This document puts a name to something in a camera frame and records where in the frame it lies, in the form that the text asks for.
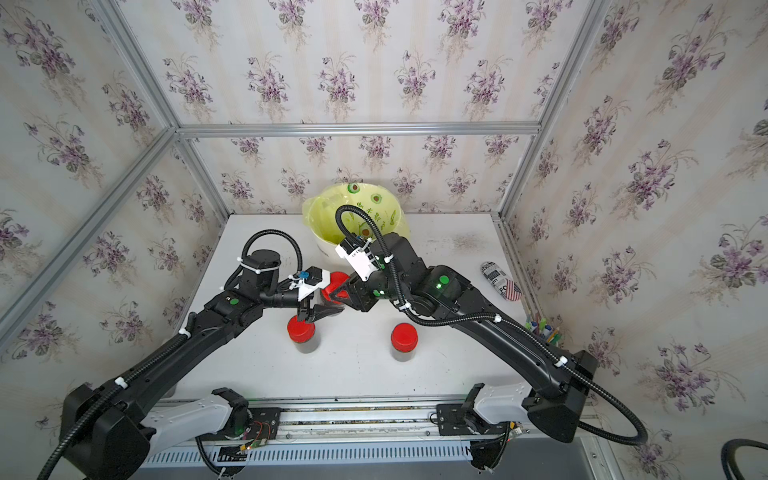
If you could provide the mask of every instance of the black cable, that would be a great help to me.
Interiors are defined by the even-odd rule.
[[[128,376],[124,377],[123,380],[130,386],[131,382],[133,382],[139,376],[143,375],[146,371],[148,371],[150,368],[155,366],[155,364],[160,362],[162,359],[169,356],[174,350],[179,348],[181,344],[184,343],[186,340],[187,340],[186,335],[181,335],[181,334],[178,335],[176,339],[174,339],[174,341],[170,343],[168,347],[166,347],[166,349],[164,349],[154,357],[145,361],[141,366],[138,366],[135,369],[133,369],[133,371],[129,373]],[[111,406],[112,399],[122,391],[123,391],[123,387],[119,385],[115,385],[108,392],[103,393],[101,397],[99,397],[99,399],[96,400],[96,402],[94,402],[94,404],[91,405],[91,407],[88,410],[86,410],[85,413],[83,413],[83,415],[81,415],[81,417],[77,420],[77,422],[67,431],[66,435],[62,437],[58,446],[51,453],[51,456],[48,457],[47,462],[45,463],[45,465],[43,465],[43,468],[40,471],[40,474],[38,475],[38,480],[48,480],[48,477],[51,476],[51,473],[53,472],[54,467],[56,466],[58,461],[61,459],[61,457],[64,455],[64,452],[72,444],[72,442],[82,433],[83,429],[86,426],[89,426],[101,415],[101,413],[104,412],[104,410],[108,409]]]
[[[720,450],[720,462],[723,464],[723,472],[725,472],[725,478],[728,480],[733,480],[734,477],[736,480],[744,480],[744,475],[741,475],[741,470],[736,465],[736,450],[739,447],[756,447],[768,450],[768,444],[756,440],[733,439],[725,442]]]
[[[221,467],[221,469],[214,465],[214,463],[208,458],[208,454],[205,452],[205,449],[203,448],[203,440],[202,435],[198,435],[194,438],[195,443],[197,443],[197,451],[200,453],[200,457],[203,459],[203,463],[205,466],[208,467],[209,470],[211,470],[213,473],[216,474],[216,476],[221,475],[225,478],[231,478],[234,477],[237,472],[234,472],[233,474],[229,475],[227,474],[227,470],[224,470],[224,474],[221,474],[221,470],[225,469],[226,467]]]
[[[258,238],[264,237],[265,235],[277,235],[279,237],[282,237],[286,240],[288,240],[293,247],[293,250],[296,252],[296,271],[300,272],[303,269],[303,260],[301,257],[301,249],[299,248],[299,244],[291,237],[288,233],[283,232],[282,230],[275,230],[272,228],[268,228],[266,230],[261,230],[260,232],[254,233],[251,238],[248,239],[248,241],[243,245],[243,252],[240,255],[240,258],[248,257],[248,250],[250,250],[251,245],[253,245],[253,242],[255,242]],[[243,271],[243,266],[238,265],[237,269],[230,275],[230,277],[227,279],[227,282],[224,284],[225,289],[234,288],[237,285],[237,282],[235,281],[237,279],[237,276],[240,275],[240,272]]]
[[[386,242],[384,241],[384,236],[382,235],[381,231],[379,231],[379,228],[376,226],[376,223],[373,221],[373,219],[362,208],[356,207],[354,205],[342,205],[341,207],[336,209],[336,225],[339,227],[339,229],[344,234],[344,236],[347,239],[349,239],[350,242],[353,241],[355,244],[359,245],[359,242],[357,241],[357,237],[355,237],[353,233],[349,232],[349,230],[346,228],[346,226],[342,222],[341,216],[344,212],[351,212],[355,215],[358,215],[360,218],[362,218],[363,221],[365,221],[371,227],[371,231],[373,232],[373,235],[376,237],[376,241],[379,242],[379,248],[381,248],[384,257],[387,258],[392,255],[392,251],[389,249]],[[399,305],[405,305],[406,297],[402,292],[402,287],[400,286],[397,266],[395,265],[395,262],[388,262],[386,266],[387,266],[387,271],[392,277],[392,284],[395,286],[397,301]],[[470,313],[468,315],[457,316],[450,319],[428,320],[415,315],[413,312],[410,311],[410,309],[406,308],[402,311],[411,321],[421,326],[447,326],[447,325],[454,325],[456,323],[461,323],[461,322],[468,322],[471,320],[483,320],[483,319],[494,321],[496,317],[495,313]],[[520,325],[514,320],[510,321],[503,317],[502,317],[502,322],[506,323],[507,325],[513,327],[514,329],[522,333],[539,350],[541,350],[541,352],[544,353],[544,355],[550,361],[552,361],[553,363],[559,361],[559,357],[556,356],[549,349],[549,346],[546,343],[542,342],[537,336],[531,333],[528,329],[523,327],[523,325]],[[624,403],[622,403],[621,401],[619,401],[619,399],[611,395],[607,390],[600,387],[597,383],[593,382],[591,379],[588,379],[586,376],[583,376],[576,370],[573,370],[568,365],[563,365],[560,368],[562,368],[565,372],[567,372],[568,374],[576,378],[579,382],[585,384],[587,387],[594,390],[599,396],[603,397],[605,400],[608,401],[608,403],[613,405],[616,410],[618,410],[622,415],[624,415],[624,417],[627,418],[627,420],[629,420],[632,426],[637,430],[637,435],[635,435],[634,437],[616,435],[614,433],[606,432],[605,430],[599,429],[594,425],[590,425],[588,423],[584,423],[581,421],[578,423],[578,426],[580,428],[586,430],[587,432],[593,433],[597,436],[603,437],[604,439],[610,440],[612,442],[621,443],[622,445],[642,445],[648,440],[648,433],[645,429],[645,425],[643,425],[643,422],[641,422],[640,419],[631,410],[629,410],[629,408]]]

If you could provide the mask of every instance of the red lid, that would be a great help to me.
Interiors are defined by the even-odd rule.
[[[347,275],[344,272],[331,272],[331,283],[325,287],[324,289],[320,290],[323,293],[323,296],[331,303],[338,303],[339,305],[341,302],[336,302],[335,300],[331,300],[330,294],[332,291],[339,288],[339,285],[346,282],[346,279],[349,278],[349,275]],[[349,298],[349,294],[347,292],[339,292],[338,295],[339,298]]]
[[[288,321],[288,336],[296,343],[304,343],[315,334],[315,324],[300,322],[294,316]]]
[[[392,346],[400,352],[410,352],[419,343],[419,334],[410,323],[400,323],[392,331]]]

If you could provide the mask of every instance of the floral wallpaper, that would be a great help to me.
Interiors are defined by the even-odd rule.
[[[0,313],[160,132],[88,0],[0,3]]]
[[[70,390],[83,382],[99,385],[134,365],[181,321],[220,231],[194,185],[168,152],[0,352],[0,389],[9,392],[0,401],[0,421],[13,431],[3,442],[8,475],[37,475],[40,458],[55,446],[61,402]],[[31,232],[25,237],[15,218],[3,228],[16,239],[3,240],[13,246],[9,255],[35,252],[26,240]],[[38,448],[30,455],[22,445]],[[59,478],[82,477],[68,462],[57,472]]]
[[[766,25],[764,0],[613,2],[511,213],[543,314],[647,424],[625,478],[717,478],[726,440],[768,441]]]
[[[497,211],[529,141],[518,135],[376,135],[201,138],[191,144],[236,214],[297,214],[307,198],[349,182],[384,186],[405,212],[476,213]]]
[[[582,0],[118,4],[186,124],[535,120],[588,6]],[[609,45],[634,25],[635,4],[631,14],[614,14],[621,24]]]

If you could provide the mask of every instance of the purple flower pattern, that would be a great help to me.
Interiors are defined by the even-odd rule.
[[[530,15],[528,27],[523,29],[523,45],[530,45],[530,55],[541,50],[548,41],[552,22],[563,8],[570,8],[573,0],[534,0],[525,4],[525,13]]]
[[[485,163],[495,167],[504,160],[507,149],[520,141],[518,135],[485,135]]]
[[[11,348],[13,360],[28,358],[30,354],[42,362],[54,359],[61,361],[65,349],[77,353],[80,337],[70,326],[60,326],[51,313],[56,305],[43,302],[40,313],[16,336]]]
[[[449,198],[458,203],[477,182],[477,174],[470,173],[466,168],[454,168],[453,175],[445,181],[449,188]]]
[[[429,135],[422,147],[429,152],[424,159],[424,165],[429,168],[429,173],[439,172],[448,164],[456,146],[456,137],[452,135]]]
[[[247,209],[253,202],[253,188],[245,181],[245,172],[237,170],[232,174],[221,174],[221,190],[232,197],[232,201],[241,210]]]
[[[18,64],[39,66],[44,75],[42,85],[56,101],[60,104],[61,98],[66,98],[79,109],[78,102],[86,102],[82,87],[85,79],[72,71],[76,64],[64,51],[64,39],[20,5],[0,5],[0,22],[10,28],[3,28],[3,35],[8,47],[16,50]]]
[[[152,328],[144,325],[136,302],[122,303],[116,310],[104,312],[106,318],[99,322],[102,330],[109,332],[109,344],[130,342],[143,345],[152,341]]]
[[[259,111],[270,118],[272,123],[280,123],[285,117],[288,102],[286,90],[288,84],[285,77],[277,70],[275,62],[280,59],[279,55],[266,54],[266,57],[259,61],[256,57],[248,58],[248,64],[252,67],[248,70],[248,90],[260,94],[258,105]]]
[[[338,167],[336,178],[333,179],[334,184],[358,184],[364,181],[360,172],[354,172],[349,167]]]
[[[763,110],[768,110],[768,100],[763,104]],[[752,133],[742,129],[739,139],[742,143],[731,148],[727,156],[743,160],[744,165],[730,172],[728,176],[744,175],[754,180],[761,169],[768,173],[768,118],[758,121]]]
[[[503,57],[497,58],[492,64],[488,60],[478,61],[481,70],[473,71],[469,83],[464,87],[464,91],[472,96],[464,105],[464,115],[470,121],[482,120],[490,113],[491,105],[498,102],[498,95],[504,90],[502,65],[510,61]]]
[[[407,167],[397,169],[397,175],[392,179],[392,185],[397,190],[397,197],[401,205],[405,206],[411,201],[413,191],[421,182],[422,178],[419,174],[412,173]]]
[[[558,171],[562,157],[558,153],[558,143],[551,138],[541,153],[538,155],[538,164],[536,165],[536,188],[541,188],[550,175]]]
[[[29,229],[12,223],[16,210],[0,210],[0,283],[14,284],[15,277],[32,278],[42,266],[43,257],[38,253],[42,241],[27,240]]]
[[[646,397],[667,408],[675,406],[678,412],[699,409],[701,415],[714,405],[720,388],[727,386],[732,398],[746,396],[739,390],[739,379],[707,367],[712,354],[701,343],[692,349],[672,339],[669,346],[658,346],[659,360],[648,360],[639,365],[644,372],[637,385],[646,389]]]
[[[184,18],[187,20],[187,28],[190,29],[197,43],[207,41],[208,47],[214,51],[219,45],[221,35],[215,31],[216,25],[211,18],[213,11],[211,8],[214,2],[219,0],[170,0],[174,7],[184,12]]]
[[[616,199],[612,214],[618,212],[621,219],[631,215],[637,220],[638,207],[648,211],[656,200],[666,201],[670,189],[675,185],[675,174],[681,161],[686,165],[699,163],[691,156],[692,150],[672,153],[671,149],[672,144],[662,139],[655,151],[642,152],[640,160],[630,164],[632,181],[622,182],[612,195]]]
[[[181,316],[184,314],[184,306],[187,304],[187,299],[177,296],[171,298],[169,304],[169,306],[163,308],[163,317],[165,317],[168,326],[175,329],[181,324]]]
[[[203,196],[200,194],[185,194],[181,199],[181,206],[184,207],[184,212],[188,220],[192,220],[200,228],[205,230],[208,227],[208,222],[205,217],[205,209],[203,208]]]
[[[592,115],[584,120],[587,133],[578,139],[574,146],[576,157],[573,165],[581,168],[584,165],[592,165],[592,154],[600,155],[603,147],[611,144],[611,138],[616,133],[616,124],[620,114],[631,111],[623,100],[614,104],[614,99],[606,95],[603,104],[592,111]]]
[[[615,331],[614,327],[606,329],[594,327],[587,351],[598,361],[600,368],[610,370],[614,376],[618,376],[621,373],[619,366],[622,360],[618,352],[619,340],[616,338]]]
[[[661,429],[656,432],[650,430],[648,434],[649,439],[646,443],[634,446],[630,450],[632,454],[630,471],[636,474],[643,472],[659,480],[669,478],[683,480],[680,468],[677,466],[680,450],[672,445],[672,432]]]
[[[141,208],[154,211],[154,216],[160,223],[173,223],[174,202],[170,201],[170,193],[165,188],[165,182],[157,175],[149,175],[144,179],[141,190],[136,192],[136,198]]]
[[[280,204],[273,204],[268,200],[262,200],[259,202],[259,208],[257,210],[259,214],[272,214],[272,215],[285,215],[286,209]]]
[[[389,15],[389,9],[392,5],[399,3],[399,0],[354,0],[355,6],[362,12],[363,41],[373,43],[373,51],[384,45],[384,41],[389,37],[386,34],[386,17]]]
[[[722,253],[713,255],[709,262],[701,257],[700,269],[691,272],[706,282],[693,294],[702,296],[708,303],[717,299],[721,303],[728,292],[738,300],[737,289],[742,286],[756,286],[768,283],[768,216],[757,219],[751,227],[732,223],[723,225],[726,231],[720,236],[717,246]]]
[[[565,214],[563,223],[566,225],[565,235],[573,237],[578,233],[578,228],[587,222],[592,225],[598,218],[595,215],[600,210],[600,205],[595,202],[597,192],[592,187],[592,182],[584,185],[581,191],[576,190],[571,198],[571,209]]]
[[[358,84],[349,70],[349,62],[354,58],[355,55],[347,53],[342,53],[335,61],[331,57],[323,57],[323,65],[328,70],[320,70],[318,89],[328,93],[326,112],[332,114],[336,122],[345,121],[350,111],[354,110],[351,103],[355,101]]]
[[[552,291],[549,294],[559,296],[561,293],[568,291],[576,293],[577,285],[581,283],[576,270],[578,270],[578,260],[574,259],[573,255],[558,258],[558,264],[549,282],[552,287]]]
[[[653,265],[639,261],[637,252],[631,246],[622,252],[611,252],[609,257],[603,259],[603,265],[605,273],[597,272],[589,279],[592,283],[589,295],[608,309],[611,308],[608,300],[618,305],[622,300],[631,301],[634,298],[634,293],[640,289],[643,273],[656,278],[656,273],[650,269]]]
[[[148,147],[154,139],[155,129],[147,122],[149,114],[144,110],[144,101],[123,83],[122,73],[115,76],[114,85],[104,84],[101,90],[109,97],[109,110],[114,114],[118,125],[131,127],[134,142]]]
[[[254,165],[261,164],[261,155],[259,155],[260,143],[264,141],[264,137],[243,137],[243,138],[230,138],[232,145],[237,147],[240,151],[240,155],[245,160],[245,163],[249,162]]]
[[[664,69],[661,78],[656,77],[656,88],[648,95],[655,97],[656,105],[648,114],[663,113],[667,108],[675,108],[674,96],[683,97],[683,87],[707,68],[717,70],[725,59],[725,51],[719,50],[717,44],[725,47],[728,35],[734,31],[723,31],[722,27],[729,17],[721,9],[717,15],[712,14],[712,4],[704,13],[694,19],[690,30],[672,37],[672,48],[668,58],[672,65]]]
[[[320,166],[326,163],[326,145],[331,137],[301,137],[299,141],[306,148],[306,158],[311,164]]]
[[[547,240],[549,238],[549,228],[549,212],[547,207],[542,207],[541,210],[533,215],[531,229],[528,231],[528,236],[531,239],[528,248],[535,247],[539,240]]]
[[[605,31],[592,52],[591,60],[598,60],[593,72],[602,70],[614,55],[614,48],[624,38],[624,34],[637,28],[637,24],[640,23],[640,3],[641,0],[623,0],[608,8],[608,13],[603,20]]]
[[[538,262],[538,258],[534,258],[525,264],[525,272],[528,274],[528,278],[531,281],[531,285],[536,290],[541,290],[541,265]]]
[[[210,115],[215,111],[210,107],[214,99],[210,96],[210,86],[205,78],[194,68],[196,62],[194,55],[181,55],[178,63],[172,58],[164,58],[163,63],[169,67],[165,80],[171,93],[184,97],[184,111],[200,123],[210,123]]]
[[[147,248],[149,256],[154,259],[155,270],[165,270],[176,278],[184,273],[184,262],[176,252],[176,240],[173,237],[163,237],[163,240],[150,242]]]
[[[197,265],[197,268],[202,271],[206,264],[208,263],[208,258],[214,251],[213,248],[211,248],[210,245],[200,245],[197,250],[192,252],[192,259],[195,262],[195,265]]]
[[[304,14],[308,3],[314,0],[268,0],[270,7],[279,12],[277,18],[280,20],[279,28],[283,31],[283,40],[288,43],[292,41],[296,46],[296,51],[306,45],[310,34],[305,31]]]
[[[411,115],[422,107],[426,98],[424,90],[427,82],[435,80],[437,75],[432,65],[433,60],[422,60],[421,55],[415,51],[413,56],[406,50],[402,56],[402,67],[395,70],[397,82],[402,85],[402,106],[409,108]]]
[[[469,37],[478,34],[480,20],[485,17],[485,0],[440,0],[442,10],[438,20],[448,24],[448,31],[440,37],[440,52],[445,52],[445,63],[459,61],[469,49]]]
[[[371,173],[379,172],[388,162],[384,160],[389,158],[389,149],[392,148],[392,138],[374,135],[372,137],[362,137],[360,139],[360,150],[366,151],[366,156],[362,158],[362,165],[368,167]]]
[[[103,270],[109,272],[109,281],[118,288],[123,283],[134,284],[136,277],[135,258],[128,258],[131,250],[121,240],[122,236],[106,231],[96,237],[96,243],[91,246],[87,255],[83,256],[83,264],[91,268],[94,276]]]
[[[35,117],[41,127],[24,123],[29,136],[38,142],[38,160],[63,166],[72,173],[70,178],[85,188],[96,186],[101,189],[104,174],[100,163],[85,152],[85,132],[78,125],[70,125],[64,118],[62,114],[56,122],[51,122],[47,118]]]
[[[296,172],[293,168],[281,168],[280,185],[288,191],[291,200],[304,201],[306,198],[306,186],[310,184],[310,179],[306,172]]]
[[[533,92],[534,95],[538,97],[538,100],[531,106],[531,113],[528,114],[529,116],[538,118],[538,115],[541,113],[541,109],[544,108],[544,104],[549,97],[549,92],[554,86],[554,80],[558,75],[558,68],[560,68],[560,62],[556,61],[554,64],[552,64],[549,72],[545,76],[538,79],[538,87],[536,87],[536,90]]]

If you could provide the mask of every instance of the white cable tie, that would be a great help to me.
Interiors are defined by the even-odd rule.
[[[271,271],[271,270],[277,270],[277,269],[279,269],[279,268],[280,268],[280,265],[278,265],[278,266],[271,266],[270,268],[261,268],[261,269],[259,269],[259,268],[253,268],[252,266],[247,266],[247,265],[246,265],[245,263],[243,263],[243,262],[240,262],[240,265],[241,265],[243,268],[247,268],[248,270],[251,270],[251,271],[253,271],[253,272],[256,272],[257,274],[258,274],[258,273],[262,273],[262,272],[269,272],[269,271]]]

